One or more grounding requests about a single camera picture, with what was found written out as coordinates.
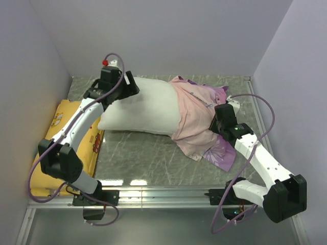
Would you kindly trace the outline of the white pillow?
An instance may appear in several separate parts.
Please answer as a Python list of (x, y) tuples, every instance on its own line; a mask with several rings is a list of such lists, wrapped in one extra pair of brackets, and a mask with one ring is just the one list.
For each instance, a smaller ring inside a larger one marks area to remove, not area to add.
[(117, 100), (101, 115), (100, 130), (173, 135), (181, 120), (177, 92), (162, 80), (134, 78), (139, 93)]

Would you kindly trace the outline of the purple princess print pillowcase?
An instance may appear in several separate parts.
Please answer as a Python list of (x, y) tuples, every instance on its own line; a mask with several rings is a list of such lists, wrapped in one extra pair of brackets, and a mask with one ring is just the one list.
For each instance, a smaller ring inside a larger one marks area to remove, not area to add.
[(209, 130), (215, 116), (215, 106), (226, 103), (228, 87), (199, 85), (181, 76), (176, 76), (169, 83), (177, 92), (181, 117), (171, 139), (187, 157), (198, 162), (205, 159), (229, 171), (236, 151), (221, 135)]

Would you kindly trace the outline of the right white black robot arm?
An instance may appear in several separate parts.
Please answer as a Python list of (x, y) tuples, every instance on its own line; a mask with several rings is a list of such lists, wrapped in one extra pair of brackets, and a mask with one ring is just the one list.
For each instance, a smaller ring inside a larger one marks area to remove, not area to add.
[(260, 143), (250, 126), (238, 123), (232, 103), (215, 107), (209, 128), (244, 156), (264, 181), (259, 186), (235, 177), (225, 188), (221, 200), (236, 204), (249, 201), (262, 207), (274, 223), (279, 223), (307, 209), (307, 181), (284, 168)]

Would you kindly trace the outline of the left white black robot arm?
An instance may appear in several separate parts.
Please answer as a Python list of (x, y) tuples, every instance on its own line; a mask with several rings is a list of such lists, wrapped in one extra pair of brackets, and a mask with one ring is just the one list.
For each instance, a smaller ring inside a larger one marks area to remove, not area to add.
[(103, 199), (102, 184), (83, 170), (78, 147), (91, 125), (117, 100), (139, 93), (131, 71), (104, 66), (101, 74), (85, 91), (80, 106), (66, 125), (50, 140), (38, 144), (41, 171), (70, 184), (85, 195), (91, 205)]

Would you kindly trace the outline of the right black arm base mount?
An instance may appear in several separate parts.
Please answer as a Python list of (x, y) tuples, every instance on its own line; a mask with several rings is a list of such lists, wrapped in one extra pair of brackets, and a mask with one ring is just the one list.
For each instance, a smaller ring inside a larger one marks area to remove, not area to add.
[[(209, 189), (204, 195), (208, 196), (211, 206), (218, 206), (225, 190), (224, 189)], [(231, 189), (223, 201), (222, 213), (229, 221), (246, 209), (246, 206), (251, 206), (252, 203), (235, 196)]]

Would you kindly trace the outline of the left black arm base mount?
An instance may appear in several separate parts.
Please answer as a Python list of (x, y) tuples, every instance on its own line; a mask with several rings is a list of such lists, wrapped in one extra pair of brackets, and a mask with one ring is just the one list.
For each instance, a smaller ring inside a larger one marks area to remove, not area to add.
[[(84, 194), (75, 194), (72, 202), (73, 207), (83, 208), (82, 215), (86, 223), (92, 226), (108, 226), (115, 223), (120, 212), (117, 208), (119, 202), (119, 190), (103, 190), (99, 198)], [(108, 223), (97, 223), (104, 218), (107, 208), (112, 207), (116, 211), (116, 215), (112, 221)]]

